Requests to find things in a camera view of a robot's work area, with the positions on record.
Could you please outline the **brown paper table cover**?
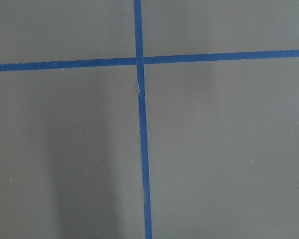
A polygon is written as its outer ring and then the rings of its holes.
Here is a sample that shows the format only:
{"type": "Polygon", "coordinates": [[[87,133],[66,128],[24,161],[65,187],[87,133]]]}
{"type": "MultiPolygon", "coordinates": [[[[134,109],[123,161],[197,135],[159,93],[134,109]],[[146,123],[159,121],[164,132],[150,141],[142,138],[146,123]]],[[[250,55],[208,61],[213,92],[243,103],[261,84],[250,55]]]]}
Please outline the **brown paper table cover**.
{"type": "MultiPolygon", "coordinates": [[[[141,0],[145,56],[298,50],[299,0],[141,0]]],[[[136,57],[134,0],[0,0],[0,64],[136,57]]],[[[299,239],[299,57],[145,64],[152,239],[299,239]]],[[[0,239],[146,239],[137,66],[0,72],[0,239]]]]}

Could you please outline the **blue tape vertical strip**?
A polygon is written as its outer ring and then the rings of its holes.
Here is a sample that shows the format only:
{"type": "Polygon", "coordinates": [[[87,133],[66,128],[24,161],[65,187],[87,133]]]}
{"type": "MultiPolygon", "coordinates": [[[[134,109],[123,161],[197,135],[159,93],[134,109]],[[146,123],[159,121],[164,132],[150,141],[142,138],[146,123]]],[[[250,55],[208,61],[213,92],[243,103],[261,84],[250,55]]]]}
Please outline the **blue tape vertical strip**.
{"type": "Polygon", "coordinates": [[[142,158],[142,182],[144,190],[144,223],[145,238],[152,238],[151,201],[150,201],[150,172],[148,155],[148,133],[147,133],[147,112],[146,112],[146,85],[145,85],[145,58],[143,46],[142,28],[142,2],[134,1],[135,20],[135,43],[136,43],[136,66],[138,81],[138,102],[139,102],[139,126],[140,126],[140,147],[142,158]]]}

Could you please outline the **blue tape horizontal strip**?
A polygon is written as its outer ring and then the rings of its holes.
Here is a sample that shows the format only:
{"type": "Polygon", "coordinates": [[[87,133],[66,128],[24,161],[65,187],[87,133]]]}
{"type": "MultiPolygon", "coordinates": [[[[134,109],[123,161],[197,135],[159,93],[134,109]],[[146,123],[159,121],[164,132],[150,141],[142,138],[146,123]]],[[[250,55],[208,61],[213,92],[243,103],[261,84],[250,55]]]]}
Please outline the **blue tape horizontal strip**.
{"type": "MultiPolygon", "coordinates": [[[[145,56],[141,60],[141,62],[144,64],[165,64],[165,63],[186,63],[186,62],[205,62],[205,61],[294,58],[294,57],[295,58],[299,57],[299,49],[298,50],[170,55],[170,56],[145,56]]],[[[0,72],[89,68],[89,67],[106,67],[106,66],[127,66],[127,65],[137,65],[137,58],[128,57],[128,58],[88,59],[88,60],[70,60],[70,61],[7,63],[7,64],[0,64],[0,72]]]]}

